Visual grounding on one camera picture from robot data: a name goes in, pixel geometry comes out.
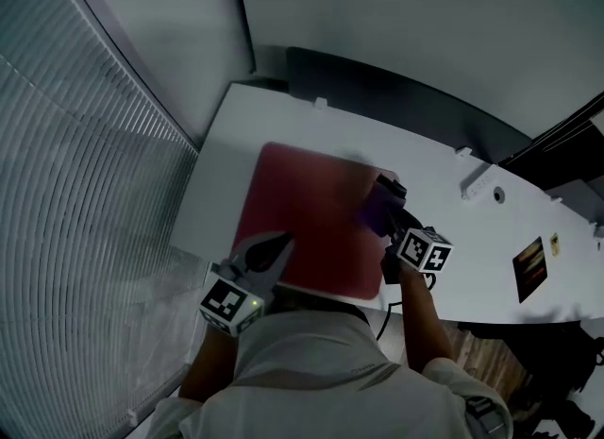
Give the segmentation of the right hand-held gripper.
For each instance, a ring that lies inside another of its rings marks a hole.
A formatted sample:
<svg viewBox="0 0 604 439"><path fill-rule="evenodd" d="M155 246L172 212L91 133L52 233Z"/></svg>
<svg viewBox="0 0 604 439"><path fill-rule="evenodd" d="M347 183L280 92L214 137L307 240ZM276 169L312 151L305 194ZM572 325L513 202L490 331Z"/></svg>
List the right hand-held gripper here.
<svg viewBox="0 0 604 439"><path fill-rule="evenodd" d="M398 283L401 262L435 281L453 251L453 244L433 229L424 229L421 222L404 208L390 210L390 215L385 225L390 244L381 264L384 281Z"/></svg>

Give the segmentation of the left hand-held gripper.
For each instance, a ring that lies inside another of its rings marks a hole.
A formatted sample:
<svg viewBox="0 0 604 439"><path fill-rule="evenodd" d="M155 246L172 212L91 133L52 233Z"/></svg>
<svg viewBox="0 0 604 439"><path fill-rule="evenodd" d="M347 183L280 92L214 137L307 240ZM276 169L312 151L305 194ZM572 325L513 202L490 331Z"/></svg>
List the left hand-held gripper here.
<svg viewBox="0 0 604 439"><path fill-rule="evenodd" d="M289 231L263 232L244 238L228 261L213 266L206 274L199 304L207 323L238 336L263 317L294 243Z"/></svg>

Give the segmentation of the purple cloth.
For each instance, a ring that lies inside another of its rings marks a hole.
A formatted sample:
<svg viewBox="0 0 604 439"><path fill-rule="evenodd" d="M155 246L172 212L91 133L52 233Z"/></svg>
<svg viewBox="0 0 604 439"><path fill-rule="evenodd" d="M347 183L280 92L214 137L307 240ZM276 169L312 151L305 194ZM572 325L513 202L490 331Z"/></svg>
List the purple cloth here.
<svg viewBox="0 0 604 439"><path fill-rule="evenodd" d="M386 237L385 225L391 218L390 210L404 208L407 189L396 179L379 174L357 213L360 223L378 237Z"/></svg>

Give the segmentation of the red desk mat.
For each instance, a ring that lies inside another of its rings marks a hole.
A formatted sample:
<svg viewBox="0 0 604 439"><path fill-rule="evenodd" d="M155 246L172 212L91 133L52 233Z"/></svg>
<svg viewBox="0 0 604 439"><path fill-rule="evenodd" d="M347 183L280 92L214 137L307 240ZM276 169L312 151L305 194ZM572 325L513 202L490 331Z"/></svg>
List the red desk mat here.
<svg viewBox="0 0 604 439"><path fill-rule="evenodd" d="M268 143L259 155L233 243L289 231L294 252L281 283L311 293L372 300L383 278L386 242L358 212L376 178L374 166Z"/></svg>

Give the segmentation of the person's right forearm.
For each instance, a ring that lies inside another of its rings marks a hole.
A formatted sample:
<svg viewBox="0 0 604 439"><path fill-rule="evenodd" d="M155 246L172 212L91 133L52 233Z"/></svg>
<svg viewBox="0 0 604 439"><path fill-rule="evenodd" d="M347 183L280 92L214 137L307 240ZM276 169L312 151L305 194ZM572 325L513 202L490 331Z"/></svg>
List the person's right forearm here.
<svg viewBox="0 0 604 439"><path fill-rule="evenodd" d="M400 264L398 276L408 365L410 369L422 373L434 359L452 360L452 346L424 276L404 262Z"/></svg>

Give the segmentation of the person's left forearm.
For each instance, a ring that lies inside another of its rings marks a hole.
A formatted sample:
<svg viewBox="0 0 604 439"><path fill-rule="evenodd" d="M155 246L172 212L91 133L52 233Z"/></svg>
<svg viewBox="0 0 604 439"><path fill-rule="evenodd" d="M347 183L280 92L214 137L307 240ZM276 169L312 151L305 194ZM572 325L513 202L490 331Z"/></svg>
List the person's left forearm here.
<svg viewBox="0 0 604 439"><path fill-rule="evenodd" d="M238 340L213 326L205 332L201 347L181 382L178 396L205 402L233 382Z"/></svg>

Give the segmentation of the dark printed card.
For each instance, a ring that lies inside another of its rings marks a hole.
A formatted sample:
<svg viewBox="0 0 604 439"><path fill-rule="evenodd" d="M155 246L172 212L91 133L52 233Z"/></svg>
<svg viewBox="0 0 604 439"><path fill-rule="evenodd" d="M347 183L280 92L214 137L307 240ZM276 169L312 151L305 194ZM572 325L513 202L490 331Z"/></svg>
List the dark printed card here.
<svg viewBox="0 0 604 439"><path fill-rule="evenodd" d="M512 259L518 300L523 303L547 278L545 250L541 237Z"/></svg>

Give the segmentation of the white desk socket strip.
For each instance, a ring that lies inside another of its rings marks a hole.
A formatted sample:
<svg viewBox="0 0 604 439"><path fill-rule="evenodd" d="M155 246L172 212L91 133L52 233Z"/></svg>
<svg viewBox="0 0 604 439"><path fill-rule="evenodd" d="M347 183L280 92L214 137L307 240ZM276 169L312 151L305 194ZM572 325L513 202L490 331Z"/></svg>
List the white desk socket strip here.
<svg viewBox="0 0 604 439"><path fill-rule="evenodd" d="M492 181L492 167L479 168L461 184L461 198L466 201L479 198L491 187Z"/></svg>

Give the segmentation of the dark desk partition panel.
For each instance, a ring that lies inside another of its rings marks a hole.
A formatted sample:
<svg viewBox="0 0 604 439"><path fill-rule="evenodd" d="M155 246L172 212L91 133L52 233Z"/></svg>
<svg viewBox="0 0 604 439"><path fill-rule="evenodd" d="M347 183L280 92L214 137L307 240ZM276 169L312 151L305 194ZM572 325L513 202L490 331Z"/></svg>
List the dark desk partition panel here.
<svg viewBox="0 0 604 439"><path fill-rule="evenodd" d="M351 59L299 47L286 50L290 95L324 98L337 110L408 130L441 144L468 147L500 163L531 138L491 114L413 79Z"/></svg>

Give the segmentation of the person's white shirt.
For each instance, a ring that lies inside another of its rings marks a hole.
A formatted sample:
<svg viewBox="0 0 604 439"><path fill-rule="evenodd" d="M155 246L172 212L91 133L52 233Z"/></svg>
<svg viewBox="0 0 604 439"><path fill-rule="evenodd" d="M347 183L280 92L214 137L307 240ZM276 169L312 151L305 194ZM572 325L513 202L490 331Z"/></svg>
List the person's white shirt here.
<svg viewBox="0 0 604 439"><path fill-rule="evenodd" d="M453 361L389 361L339 312L263 317L240 337L234 380L205 402L159 402L147 439L512 439L500 395Z"/></svg>

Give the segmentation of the grey venetian blinds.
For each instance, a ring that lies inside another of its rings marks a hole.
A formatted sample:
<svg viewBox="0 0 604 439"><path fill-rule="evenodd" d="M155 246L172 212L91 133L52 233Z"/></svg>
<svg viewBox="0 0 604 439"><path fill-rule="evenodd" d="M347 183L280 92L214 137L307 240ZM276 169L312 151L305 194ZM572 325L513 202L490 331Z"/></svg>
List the grey venetian blinds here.
<svg viewBox="0 0 604 439"><path fill-rule="evenodd" d="M196 156L77 0L0 0L0 435L120 437L183 376Z"/></svg>

